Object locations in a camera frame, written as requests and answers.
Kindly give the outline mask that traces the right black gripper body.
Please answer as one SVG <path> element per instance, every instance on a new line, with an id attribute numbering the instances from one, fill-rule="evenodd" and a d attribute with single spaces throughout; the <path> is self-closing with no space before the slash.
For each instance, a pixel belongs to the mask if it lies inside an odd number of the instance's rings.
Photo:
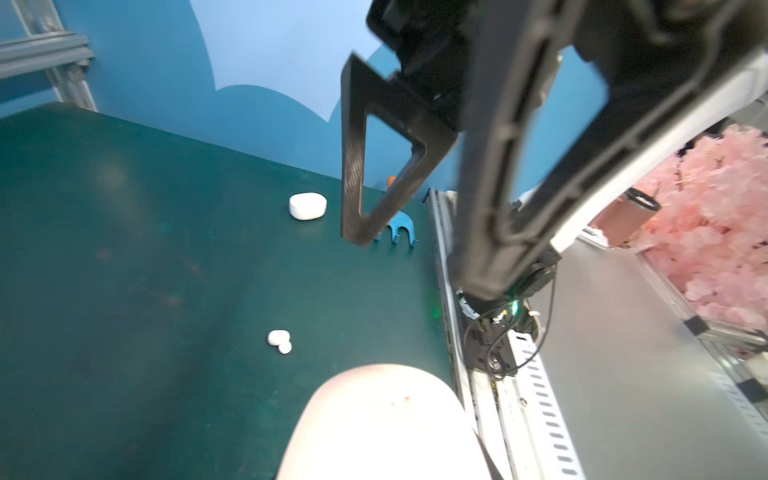
<path id="1" fill-rule="evenodd" d="M 368 28 L 397 56 L 400 78 L 431 112 L 461 129 L 478 1 L 374 0 Z"/>

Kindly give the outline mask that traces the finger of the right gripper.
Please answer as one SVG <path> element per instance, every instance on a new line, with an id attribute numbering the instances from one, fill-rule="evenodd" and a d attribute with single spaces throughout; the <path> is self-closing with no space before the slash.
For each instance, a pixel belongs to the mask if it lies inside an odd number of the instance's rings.
<path id="1" fill-rule="evenodd" d="M 341 75 L 341 235 L 365 246 L 422 187 L 458 134 L 394 73 L 352 54 Z"/>

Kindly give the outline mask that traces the white earbud charging case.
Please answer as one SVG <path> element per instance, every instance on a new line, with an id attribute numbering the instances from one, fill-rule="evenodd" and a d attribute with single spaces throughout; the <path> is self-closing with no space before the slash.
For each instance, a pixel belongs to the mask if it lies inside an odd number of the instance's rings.
<path id="1" fill-rule="evenodd" d="M 323 217 L 327 205 L 326 197 L 320 193 L 298 193 L 289 198 L 289 213 L 296 220 L 311 221 Z"/>

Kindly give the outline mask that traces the pink earbud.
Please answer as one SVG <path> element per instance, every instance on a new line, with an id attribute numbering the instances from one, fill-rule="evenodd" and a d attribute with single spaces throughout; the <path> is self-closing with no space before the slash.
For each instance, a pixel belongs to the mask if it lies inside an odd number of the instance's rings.
<path id="1" fill-rule="evenodd" d="M 270 331 L 267 335 L 267 342 L 270 346 L 276 347 L 283 355 L 289 354 L 293 349 L 291 335 L 287 330 Z"/>

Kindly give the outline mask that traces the pink earbud charging case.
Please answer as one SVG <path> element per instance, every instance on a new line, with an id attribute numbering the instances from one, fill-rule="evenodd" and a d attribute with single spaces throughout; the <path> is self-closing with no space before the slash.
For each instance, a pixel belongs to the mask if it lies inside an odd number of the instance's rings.
<path id="1" fill-rule="evenodd" d="M 305 406 L 280 479 L 498 479 L 451 388 L 414 367 L 376 364 L 323 383 Z"/>

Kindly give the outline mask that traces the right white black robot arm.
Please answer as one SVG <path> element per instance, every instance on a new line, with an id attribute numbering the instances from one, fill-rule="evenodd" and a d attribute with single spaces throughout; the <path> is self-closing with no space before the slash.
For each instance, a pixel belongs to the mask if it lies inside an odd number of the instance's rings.
<path id="1" fill-rule="evenodd" d="M 519 291 L 599 188 L 767 45 L 763 1 L 375 1 L 366 22 L 401 69 L 343 68 L 342 237 L 370 244 L 462 140 L 450 279 L 486 300 Z M 607 102 L 514 209 L 523 138 L 565 46 L 596 66 Z"/>

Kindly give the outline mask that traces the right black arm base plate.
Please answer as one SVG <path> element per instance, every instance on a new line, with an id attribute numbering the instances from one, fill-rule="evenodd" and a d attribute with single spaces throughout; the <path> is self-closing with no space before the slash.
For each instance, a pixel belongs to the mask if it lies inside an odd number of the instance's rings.
<path id="1" fill-rule="evenodd" d="M 536 341 L 543 331 L 540 313 L 531 308 L 527 299 L 503 295 L 483 300 L 463 290 L 456 295 L 462 313 L 462 351 L 467 368 L 484 372 L 496 381 L 514 377 L 530 355 L 516 358 L 511 338 L 525 333 Z"/>

